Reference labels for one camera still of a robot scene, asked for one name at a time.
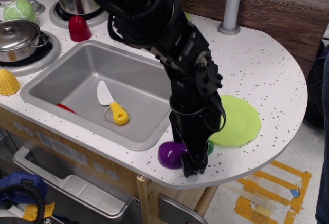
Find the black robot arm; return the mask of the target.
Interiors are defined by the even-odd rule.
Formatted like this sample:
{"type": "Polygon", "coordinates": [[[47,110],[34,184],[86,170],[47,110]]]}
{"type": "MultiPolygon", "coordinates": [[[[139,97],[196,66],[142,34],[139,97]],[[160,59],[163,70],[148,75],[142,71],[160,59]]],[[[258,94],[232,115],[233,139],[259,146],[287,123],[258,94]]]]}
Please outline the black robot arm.
{"type": "Polygon", "coordinates": [[[108,14],[108,33],[160,60],[171,82],[170,122],[184,176],[204,173],[209,137],[225,125],[218,89],[222,76],[209,44],[181,9],[180,0],[94,0],[108,14]]]}

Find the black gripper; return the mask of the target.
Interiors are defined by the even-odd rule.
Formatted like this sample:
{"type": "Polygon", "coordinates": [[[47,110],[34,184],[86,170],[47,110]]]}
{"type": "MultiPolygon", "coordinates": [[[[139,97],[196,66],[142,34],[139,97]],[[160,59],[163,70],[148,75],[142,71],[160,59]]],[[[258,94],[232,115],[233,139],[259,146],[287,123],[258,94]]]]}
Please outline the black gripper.
{"type": "Polygon", "coordinates": [[[174,141],[184,143],[187,148],[187,152],[181,154],[184,176],[202,175],[208,165],[207,141],[223,129],[223,107],[205,105],[197,110],[173,108],[169,118],[174,141]]]}

